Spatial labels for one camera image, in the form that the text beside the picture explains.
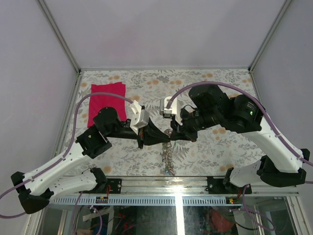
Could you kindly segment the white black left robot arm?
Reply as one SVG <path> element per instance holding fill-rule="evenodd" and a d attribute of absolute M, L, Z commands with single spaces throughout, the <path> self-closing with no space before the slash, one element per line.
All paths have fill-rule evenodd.
<path fill-rule="evenodd" d="M 36 213 L 52 200 L 78 191 L 104 192 L 107 178 L 99 168 L 94 167 L 77 176 L 66 177 L 65 174 L 111 148 L 108 138 L 136 140 L 139 148 L 170 141 L 153 124 L 143 107 L 135 111 L 132 119 L 126 121 L 120 120 L 113 107 L 105 107 L 93 122 L 72 146 L 49 162 L 28 173 L 18 171 L 11 175 L 26 214 Z"/>

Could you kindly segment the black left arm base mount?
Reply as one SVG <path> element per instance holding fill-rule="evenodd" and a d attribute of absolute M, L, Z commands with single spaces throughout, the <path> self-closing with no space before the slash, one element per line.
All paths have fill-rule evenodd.
<path fill-rule="evenodd" d="M 109 178 L 106 183 L 102 184 L 96 193 L 120 194 L 122 189 L 122 179 Z"/>

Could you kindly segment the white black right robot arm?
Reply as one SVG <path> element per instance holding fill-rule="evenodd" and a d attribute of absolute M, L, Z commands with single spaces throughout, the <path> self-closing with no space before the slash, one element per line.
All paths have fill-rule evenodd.
<path fill-rule="evenodd" d="M 195 141 L 198 131 L 220 125 L 264 152 L 253 164 L 227 170 L 223 188 L 228 193 L 259 182 L 278 188 L 307 183 L 302 165 L 310 163 L 309 150 L 291 144 L 263 105 L 237 87 L 209 81 L 188 85 L 165 99 L 164 112 L 172 117 L 173 139 Z"/>

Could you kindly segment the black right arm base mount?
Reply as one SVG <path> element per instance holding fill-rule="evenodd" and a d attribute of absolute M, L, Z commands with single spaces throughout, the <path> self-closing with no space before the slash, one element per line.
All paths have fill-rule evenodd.
<path fill-rule="evenodd" d="M 208 194 L 238 194 L 239 192 L 243 192 L 244 187 L 238 187 L 231 183 L 224 184 L 223 176 L 207 176 L 207 187 L 205 191 Z"/>

